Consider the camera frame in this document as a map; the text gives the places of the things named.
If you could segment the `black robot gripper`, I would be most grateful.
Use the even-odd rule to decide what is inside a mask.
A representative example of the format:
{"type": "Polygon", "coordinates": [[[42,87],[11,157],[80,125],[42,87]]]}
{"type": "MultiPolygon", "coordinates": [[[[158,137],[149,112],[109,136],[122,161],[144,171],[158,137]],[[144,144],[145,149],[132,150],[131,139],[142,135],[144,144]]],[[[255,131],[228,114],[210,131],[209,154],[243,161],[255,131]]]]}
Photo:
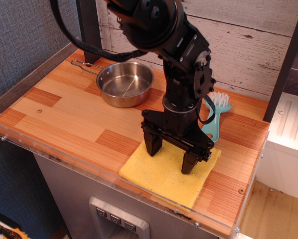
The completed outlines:
{"type": "Polygon", "coordinates": [[[147,152],[154,156],[165,140],[186,151],[183,156],[182,174],[189,174],[194,166],[211,158],[214,142],[202,132],[195,109],[186,114],[143,110],[142,129],[147,152]]]}

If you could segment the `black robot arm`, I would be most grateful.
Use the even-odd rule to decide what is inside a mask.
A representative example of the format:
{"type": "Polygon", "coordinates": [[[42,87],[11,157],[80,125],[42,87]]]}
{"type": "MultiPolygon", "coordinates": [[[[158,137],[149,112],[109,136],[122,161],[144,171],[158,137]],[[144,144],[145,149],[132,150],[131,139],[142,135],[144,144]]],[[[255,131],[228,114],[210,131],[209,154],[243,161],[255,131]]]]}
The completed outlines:
{"type": "Polygon", "coordinates": [[[154,156],[164,141],[183,149],[181,171],[189,174],[198,162],[209,160],[214,146],[199,127],[213,121],[200,118],[203,101],[214,106],[209,97],[215,84],[209,44],[178,0],[109,0],[107,7],[134,47],[163,60],[164,110],[142,111],[147,152],[154,156]]]}

